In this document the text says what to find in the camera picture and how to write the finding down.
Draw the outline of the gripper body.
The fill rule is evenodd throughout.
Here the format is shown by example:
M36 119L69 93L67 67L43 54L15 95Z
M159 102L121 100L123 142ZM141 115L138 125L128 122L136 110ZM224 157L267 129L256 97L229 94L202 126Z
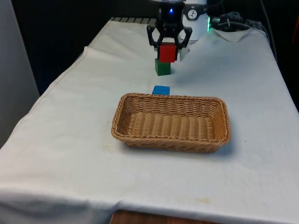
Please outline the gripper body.
M181 0L160 0L158 3L158 19L167 23L177 23L182 18Z

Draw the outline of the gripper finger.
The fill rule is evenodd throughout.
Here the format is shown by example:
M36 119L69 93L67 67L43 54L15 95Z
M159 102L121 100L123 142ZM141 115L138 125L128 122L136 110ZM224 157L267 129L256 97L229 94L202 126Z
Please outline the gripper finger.
M182 42L179 41L178 36L181 31L184 31L185 37ZM174 41L176 45L176 49L180 50L185 48L190 40L192 35L192 28L183 26L183 23L175 23L174 24Z
M153 32L157 28L159 32L159 37L155 41L153 38ZM164 22L156 22L154 25L147 25L147 34L148 34L148 40L149 45L153 46L154 49L159 49L164 37L165 37L165 23Z

